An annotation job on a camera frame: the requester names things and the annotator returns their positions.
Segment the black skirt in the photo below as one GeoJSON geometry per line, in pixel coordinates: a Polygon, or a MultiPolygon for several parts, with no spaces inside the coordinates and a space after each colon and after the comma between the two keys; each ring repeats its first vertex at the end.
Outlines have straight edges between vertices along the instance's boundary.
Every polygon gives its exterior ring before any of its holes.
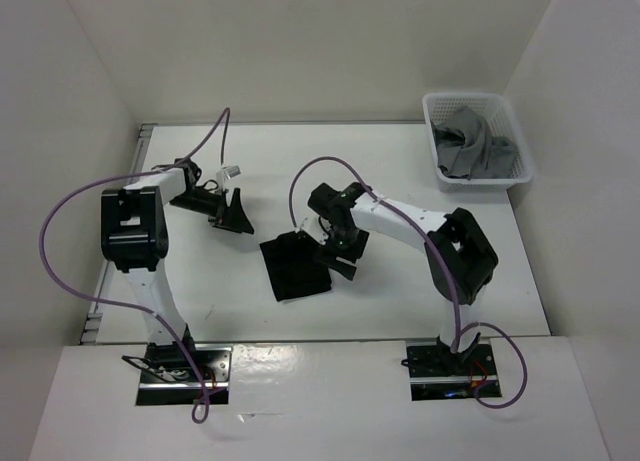
{"type": "Polygon", "coordinates": [[[318,243],[303,231],[291,231],[260,244],[277,302],[313,296],[332,288],[329,270],[314,260],[318,243]]]}

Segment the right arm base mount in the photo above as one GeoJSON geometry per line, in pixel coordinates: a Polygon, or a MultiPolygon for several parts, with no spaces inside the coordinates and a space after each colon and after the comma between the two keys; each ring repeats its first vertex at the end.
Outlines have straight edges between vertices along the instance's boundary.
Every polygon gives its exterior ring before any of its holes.
{"type": "Polygon", "coordinates": [[[413,401],[500,398],[491,345],[479,342],[470,352],[451,354],[437,341],[408,343],[400,364],[408,371],[413,401]]]}

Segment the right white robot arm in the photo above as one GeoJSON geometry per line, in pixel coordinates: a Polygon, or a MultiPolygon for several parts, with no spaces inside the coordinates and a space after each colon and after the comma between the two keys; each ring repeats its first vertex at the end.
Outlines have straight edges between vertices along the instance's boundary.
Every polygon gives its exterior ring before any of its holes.
{"type": "Polygon", "coordinates": [[[314,260],[351,280],[372,232],[409,246],[427,259],[433,285],[444,301],[436,338],[436,365],[459,374],[473,361],[479,342],[478,305],[493,278],[498,256],[474,216],[408,205],[358,182],[337,191],[320,184],[308,207],[319,218],[299,230],[313,240],[314,260]]]}

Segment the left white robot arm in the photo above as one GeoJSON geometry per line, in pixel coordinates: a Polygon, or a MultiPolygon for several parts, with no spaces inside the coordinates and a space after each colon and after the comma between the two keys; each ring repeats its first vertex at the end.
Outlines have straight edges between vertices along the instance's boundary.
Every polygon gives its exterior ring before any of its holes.
{"type": "Polygon", "coordinates": [[[223,165],[216,177],[200,183],[202,170],[190,160],[154,167],[151,174],[101,195],[101,249],[124,274],[148,333],[146,359],[180,381],[198,371],[199,356],[187,322],[175,304],[166,274],[169,252],[166,205],[205,215],[214,228],[253,234],[240,189],[225,182],[241,174],[223,165]]]}

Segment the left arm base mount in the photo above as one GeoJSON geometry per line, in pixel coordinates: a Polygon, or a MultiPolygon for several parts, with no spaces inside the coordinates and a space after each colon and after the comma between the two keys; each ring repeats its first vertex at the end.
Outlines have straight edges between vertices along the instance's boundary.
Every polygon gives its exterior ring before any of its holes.
{"type": "MultiPolygon", "coordinates": [[[[192,353],[210,394],[212,405],[226,405],[233,348],[223,345],[197,345],[192,353]]],[[[201,383],[179,349],[172,357],[152,357],[151,346],[143,356],[122,355],[121,360],[139,373],[137,406],[192,405],[203,398],[201,383]]]]}

